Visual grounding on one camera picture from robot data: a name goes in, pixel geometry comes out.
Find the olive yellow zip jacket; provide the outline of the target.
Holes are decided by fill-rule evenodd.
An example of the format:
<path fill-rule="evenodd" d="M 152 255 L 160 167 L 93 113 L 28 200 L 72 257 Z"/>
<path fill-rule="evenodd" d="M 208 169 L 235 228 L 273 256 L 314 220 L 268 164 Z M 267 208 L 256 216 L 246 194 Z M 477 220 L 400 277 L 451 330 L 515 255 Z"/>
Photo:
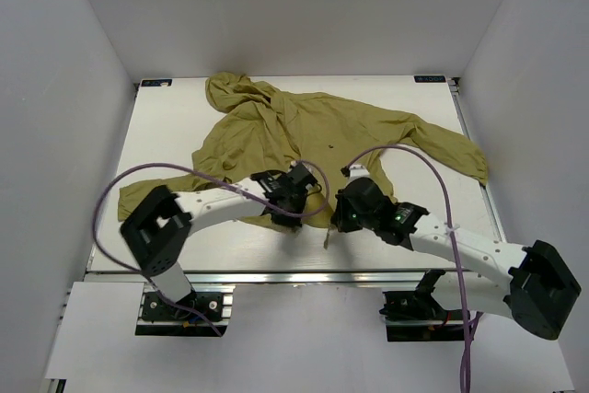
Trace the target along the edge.
<path fill-rule="evenodd" d="M 461 134 L 403 110 L 333 96 L 294 93 L 246 75 L 209 77 L 201 98 L 186 105 L 157 100 L 146 129 L 163 151 L 178 150 L 194 168 L 227 183 L 264 170 L 284 170 L 309 160 L 326 173 L 333 190 L 345 183 L 341 168 L 361 152 L 361 162 L 388 197 L 394 187 L 374 146 L 406 144 L 486 185 L 483 151 Z"/>

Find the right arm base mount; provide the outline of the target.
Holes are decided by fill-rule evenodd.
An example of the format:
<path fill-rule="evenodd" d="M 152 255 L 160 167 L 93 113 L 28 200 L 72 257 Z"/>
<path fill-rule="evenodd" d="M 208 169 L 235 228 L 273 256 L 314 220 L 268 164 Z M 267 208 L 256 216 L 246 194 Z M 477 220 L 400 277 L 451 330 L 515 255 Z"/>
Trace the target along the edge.
<path fill-rule="evenodd" d="M 385 291 L 379 310 L 386 324 L 388 342 L 463 341 L 461 309 L 444 309 L 433 299 L 434 284 L 445 271 L 427 271 L 411 290 Z"/>

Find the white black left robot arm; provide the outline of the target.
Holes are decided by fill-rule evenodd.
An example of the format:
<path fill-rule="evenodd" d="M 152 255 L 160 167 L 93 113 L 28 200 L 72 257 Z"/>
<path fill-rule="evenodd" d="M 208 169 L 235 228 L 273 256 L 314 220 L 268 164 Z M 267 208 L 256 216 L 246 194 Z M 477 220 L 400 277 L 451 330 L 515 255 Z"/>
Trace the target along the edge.
<path fill-rule="evenodd" d="M 308 193 L 318 185 L 303 164 L 286 172 L 262 171 L 235 184 L 205 191 L 152 189 L 123 221 L 120 233 L 141 274 L 164 296 L 163 308 L 185 318 L 196 307 L 192 286 L 179 264 L 187 239 L 214 225 L 268 214 L 280 226 L 298 227 Z"/>

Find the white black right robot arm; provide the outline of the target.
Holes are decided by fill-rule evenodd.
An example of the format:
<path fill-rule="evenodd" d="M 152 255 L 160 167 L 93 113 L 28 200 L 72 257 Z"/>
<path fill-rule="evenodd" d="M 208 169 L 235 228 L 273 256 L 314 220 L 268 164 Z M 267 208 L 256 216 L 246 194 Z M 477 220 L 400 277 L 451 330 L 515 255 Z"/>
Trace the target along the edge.
<path fill-rule="evenodd" d="M 413 292 L 392 296 L 382 314 L 391 321 L 444 319 L 462 306 L 514 320 L 531 334 L 556 340 L 581 286 L 549 243 L 499 242 L 451 230 L 427 209 L 392 202 L 372 179 L 350 182 L 336 194 L 331 223 L 341 233 L 362 229 L 388 245 L 452 261 L 464 272 L 428 270 Z"/>

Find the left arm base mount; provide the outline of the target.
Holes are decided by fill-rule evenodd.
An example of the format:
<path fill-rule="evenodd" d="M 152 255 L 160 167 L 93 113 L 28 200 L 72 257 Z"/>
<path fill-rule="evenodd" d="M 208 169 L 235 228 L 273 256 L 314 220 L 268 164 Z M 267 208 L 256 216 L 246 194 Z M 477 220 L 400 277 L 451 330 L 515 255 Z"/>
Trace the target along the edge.
<path fill-rule="evenodd" d="M 221 338 L 232 314 L 234 286 L 194 285 L 193 293 L 171 305 L 145 288 L 135 323 L 144 337 Z"/>

